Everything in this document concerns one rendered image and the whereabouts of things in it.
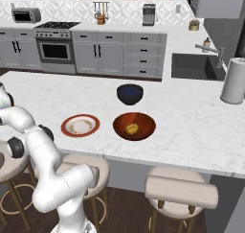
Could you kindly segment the plant in gold pot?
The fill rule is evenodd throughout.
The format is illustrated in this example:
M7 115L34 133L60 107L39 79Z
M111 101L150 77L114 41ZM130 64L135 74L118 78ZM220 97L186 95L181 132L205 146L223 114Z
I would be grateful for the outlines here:
M198 31L199 30L199 25L200 25L200 21L195 19L195 20L191 20L191 22L189 23L189 30L190 31Z

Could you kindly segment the grey base cupboard run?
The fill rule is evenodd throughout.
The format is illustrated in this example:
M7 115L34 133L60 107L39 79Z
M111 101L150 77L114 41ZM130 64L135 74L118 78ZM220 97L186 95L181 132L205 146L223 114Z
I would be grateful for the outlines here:
M33 29L0 28L0 59L6 68L40 70Z
M167 34L72 31L79 73L161 79Z

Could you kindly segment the grey toaster oven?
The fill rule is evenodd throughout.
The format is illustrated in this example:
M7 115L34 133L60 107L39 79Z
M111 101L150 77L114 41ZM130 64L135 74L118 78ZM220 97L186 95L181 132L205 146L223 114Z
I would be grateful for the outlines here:
M41 21L39 8L15 8L11 10L15 23L37 23Z

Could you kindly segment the steel stove with oven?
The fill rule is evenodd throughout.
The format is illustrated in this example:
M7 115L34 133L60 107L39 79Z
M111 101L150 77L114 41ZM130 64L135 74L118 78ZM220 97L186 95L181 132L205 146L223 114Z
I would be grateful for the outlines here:
M46 22L36 26L34 36L41 62L46 73L76 74L73 39L70 29L78 22Z

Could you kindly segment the white soap bottle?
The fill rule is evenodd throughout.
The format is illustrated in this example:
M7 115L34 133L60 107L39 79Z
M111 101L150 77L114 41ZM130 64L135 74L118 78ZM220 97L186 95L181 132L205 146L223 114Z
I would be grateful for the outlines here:
M210 39L207 37L205 40L204 40L204 43L203 43L203 46L205 47L203 49L203 53L207 53L208 52L208 48L210 48L210 45L211 45L211 42L210 42Z

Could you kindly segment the yellow squash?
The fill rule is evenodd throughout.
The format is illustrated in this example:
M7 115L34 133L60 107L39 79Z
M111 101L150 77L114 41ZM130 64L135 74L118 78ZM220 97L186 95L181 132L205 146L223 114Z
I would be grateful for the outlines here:
M130 124L126 127L125 131L127 134L134 135L139 131L139 128L137 124Z

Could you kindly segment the brown wooden plate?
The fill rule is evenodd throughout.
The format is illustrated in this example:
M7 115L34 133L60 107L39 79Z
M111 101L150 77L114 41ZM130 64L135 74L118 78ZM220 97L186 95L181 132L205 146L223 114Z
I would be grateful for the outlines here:
M138 126L136 133L130 134L126 127L132 124ZM126 112L118 116L113 122L113 129L123 139L141 141L149 137L156 129L155 121L148 115L140 112Z

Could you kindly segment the grey metal tap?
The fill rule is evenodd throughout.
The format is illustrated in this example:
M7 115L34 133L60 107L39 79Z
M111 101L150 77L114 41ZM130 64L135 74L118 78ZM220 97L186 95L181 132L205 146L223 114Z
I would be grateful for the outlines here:
M207 47L207 46L202 46L202 45L199 45L199 44L195 44L195 47L196 48L207 50L209 52L217 53L218 54L218 57L217 57L217 63L216 63L216 66L215 67L216 68L222 68L222 66L223 66L223 56L224 56L225 48L220 47L217 50L217 49L213 49L213 48L210 48L210 47Z

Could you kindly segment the dark blue bowl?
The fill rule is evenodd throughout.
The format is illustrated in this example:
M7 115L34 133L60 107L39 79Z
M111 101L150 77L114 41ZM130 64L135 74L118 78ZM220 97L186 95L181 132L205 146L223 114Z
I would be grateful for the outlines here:
M125 105L135 105L144 95L144 89L138 84L123 84L117 88L117 97Z

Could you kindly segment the grey wall cupboard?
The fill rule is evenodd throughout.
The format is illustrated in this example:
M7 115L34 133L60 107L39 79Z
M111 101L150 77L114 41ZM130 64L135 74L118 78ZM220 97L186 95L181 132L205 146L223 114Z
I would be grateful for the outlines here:
M243 0L187 0L198 18L237 19Z

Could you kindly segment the white paper towel roll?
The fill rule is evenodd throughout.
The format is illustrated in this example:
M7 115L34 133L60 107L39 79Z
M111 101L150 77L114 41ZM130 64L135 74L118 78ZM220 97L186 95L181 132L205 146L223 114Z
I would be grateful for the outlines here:
M240 105L245 99L245 58L231 58L220 99L230 105Z

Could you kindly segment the dark grey sink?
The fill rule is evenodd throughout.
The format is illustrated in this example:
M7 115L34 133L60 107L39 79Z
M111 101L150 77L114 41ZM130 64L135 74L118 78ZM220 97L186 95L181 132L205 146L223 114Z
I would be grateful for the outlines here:
M225 80L223 67L217 68L217 56L173 54L171 60L171 76L175 79L216 81Z

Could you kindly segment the beige round stool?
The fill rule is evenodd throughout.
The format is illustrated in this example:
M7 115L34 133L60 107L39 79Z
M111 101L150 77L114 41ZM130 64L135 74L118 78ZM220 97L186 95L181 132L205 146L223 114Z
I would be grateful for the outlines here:
M218 205L218 190L197 172L154 167L145 179L145 197L152 207L149 232L155 233L157 216L179 222L177 233L192 233L195 218Z
M110 176L110 168L108 162L95 156L86 156L81 154L67 154L63 157L62 164L57 172L61 174L75 165L86 164L91 167L96 176L96 185L89 188L84 196L85 200L90 200L92 204L92 212L94 216L93 224L96 227L97 233L100 233L100 225L104 219L108 218L107 213L107 184ZM100 201L103 206L103 216L99 219L97 201Z
M26 215L26 210L32 205L30 202L26 207L23 207L21 202L23 201L18 188L21 185L17 185L14 181L16 177L22 174L26 169L29 170L31 180L33 184L36 183L33 168L31 165L30 157L24 156L22 158L12 158L7 152L7 143L0 141L0 184L6 183L8 186L7 192L0 197L0 219L3 221L4 225L8 224L6 219L7 215L16 215L19 214L25 223L28 230L31 229L30 222ZM9 212L6 211L3 207L3 200L7 194L11 194L11 197L17 207L17 211Z

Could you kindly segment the rail with hanging tools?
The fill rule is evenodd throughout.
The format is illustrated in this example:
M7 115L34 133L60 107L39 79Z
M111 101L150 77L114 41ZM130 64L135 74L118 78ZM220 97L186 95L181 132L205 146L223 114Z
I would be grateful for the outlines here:
M109 12L108 12L108 2L94 2L94 10L95 10L95 18L99 16L103 16L106 20L109 19Z

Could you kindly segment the red-rimmed white plate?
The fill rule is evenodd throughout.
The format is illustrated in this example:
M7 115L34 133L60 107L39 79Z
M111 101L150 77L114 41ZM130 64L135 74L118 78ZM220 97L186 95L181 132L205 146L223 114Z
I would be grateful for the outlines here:
M95 133L100 127L100 120L90 114L77 114L63 121L61 131L69 137L79 138Z

